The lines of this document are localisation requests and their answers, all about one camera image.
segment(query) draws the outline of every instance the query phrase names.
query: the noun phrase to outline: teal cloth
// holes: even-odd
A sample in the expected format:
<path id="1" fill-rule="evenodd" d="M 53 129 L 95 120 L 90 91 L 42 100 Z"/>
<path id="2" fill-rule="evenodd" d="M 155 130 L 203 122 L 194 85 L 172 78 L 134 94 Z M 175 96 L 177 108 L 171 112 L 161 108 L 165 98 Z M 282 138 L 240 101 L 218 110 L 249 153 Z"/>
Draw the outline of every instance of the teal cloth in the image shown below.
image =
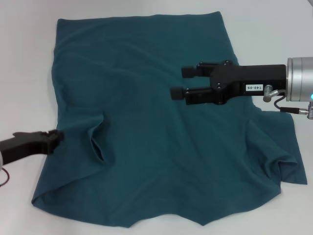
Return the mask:
<path id="1" fill-rule="evenodd" d="M 48 156 L 32 203 L 107 226 L 177 214 L 205 225 L 255 209 L 280 182 L 306 184 L 293 120 L 251 97 L 173 101 L 200 61 L 237 63 L 222 16 L 59 20 L 52 79 L 64 142 Z"/>

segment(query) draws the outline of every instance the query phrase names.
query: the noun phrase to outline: white surface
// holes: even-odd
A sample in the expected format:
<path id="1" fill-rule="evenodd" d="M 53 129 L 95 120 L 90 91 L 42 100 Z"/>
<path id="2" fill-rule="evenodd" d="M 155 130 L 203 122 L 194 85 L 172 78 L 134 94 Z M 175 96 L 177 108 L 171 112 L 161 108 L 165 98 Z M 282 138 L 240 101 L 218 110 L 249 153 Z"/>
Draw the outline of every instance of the white surface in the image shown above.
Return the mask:
<path id="1" fill-rule="evenodd" d="M 313 56 L 312 7 L 307 0 L 1 0 L 0 140 L 10 138 L 16 131 L 43 131 L 56 126 L 57 105 L 50 72 L 59 18 L 215 11 L 221 11 L 242 65 L 285 64 L 288 57 Z M 261 97 L 254 102 L 264 110 L 275 110 L 273 103 L 266 104 Z M 31 205 L 44 162 L 43 156 L 31 156 L 6 166 L 11 180 L 0 188 L 0 233 L 311 235 L 313 121 L 304 116 L 293 117 L 309 185 L 282 184 L 281 195 L 254 211 L 231 215 L 204 227 L 174 215 L 145 220 L 130 229 L 64 219 Z M 0 173 L 0 180 L 4 179 L 3 174 Z"/>

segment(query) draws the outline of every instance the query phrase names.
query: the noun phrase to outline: table surface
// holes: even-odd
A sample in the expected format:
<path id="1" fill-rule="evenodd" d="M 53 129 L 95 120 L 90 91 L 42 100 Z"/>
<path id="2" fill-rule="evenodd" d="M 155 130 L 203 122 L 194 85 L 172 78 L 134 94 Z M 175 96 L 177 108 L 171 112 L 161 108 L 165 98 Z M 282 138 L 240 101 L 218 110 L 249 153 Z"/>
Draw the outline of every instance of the table surface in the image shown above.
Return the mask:
<path id="1" fill-rule="evenodd" d="M 64 19 L 206 14 L 221 11 L 242 65 L 286 64 L 313 56 L 312 7 L 306 0 L 1 0 L 0 140 L 13 132 L 50 130 L 57 104 L 51 83 L 56 22 Z M 275 110 L 261 97 L 254 103 Z M 306 103 L 284 104 L 306 107 Z M 0 233 L 4 235 L 311 235 L 313 234 L 313 121 L 293 116 L 309 184 L 282 183 L 282 193 L 262 207 L 206 226 L 176 215 L 140 221 L 130 229 L 93 225 L 50 215 L 30 203 L 44 156 L 6 165 L 10 182 L 0 188 Z M 0 182 L 5 179 L 0 172 Z"/>

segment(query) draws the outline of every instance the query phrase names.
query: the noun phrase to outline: white label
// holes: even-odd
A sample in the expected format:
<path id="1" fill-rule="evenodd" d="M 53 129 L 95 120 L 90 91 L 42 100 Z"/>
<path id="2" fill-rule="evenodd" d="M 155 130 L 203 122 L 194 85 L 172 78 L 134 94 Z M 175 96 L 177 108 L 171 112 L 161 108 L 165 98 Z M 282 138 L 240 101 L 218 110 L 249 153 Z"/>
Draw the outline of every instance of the white label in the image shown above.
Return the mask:
<path id="1" fill-rule="evenodd" d="M 263 84 L 249 84 L 246 85 L 246 92 L 262 92 Z"/>

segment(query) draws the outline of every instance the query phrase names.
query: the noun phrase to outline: teal fabric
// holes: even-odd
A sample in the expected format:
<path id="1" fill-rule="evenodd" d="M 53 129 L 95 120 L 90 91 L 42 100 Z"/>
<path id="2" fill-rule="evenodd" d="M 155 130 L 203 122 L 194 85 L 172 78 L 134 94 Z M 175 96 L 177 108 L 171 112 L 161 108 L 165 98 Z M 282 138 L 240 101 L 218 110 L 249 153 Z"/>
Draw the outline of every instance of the teal fabric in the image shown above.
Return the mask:
<path id="1" fill-rule="evenodd" d="M 219 12 L 59 20 L 52 79 L 64 142 L 32 203 L 107 226 L 177 214 L 205 225 L 255 209 L 280 182 L 306 184 L 293 120 L 250 97 L 172 101 L 181 66 L 237 63 Z"/>

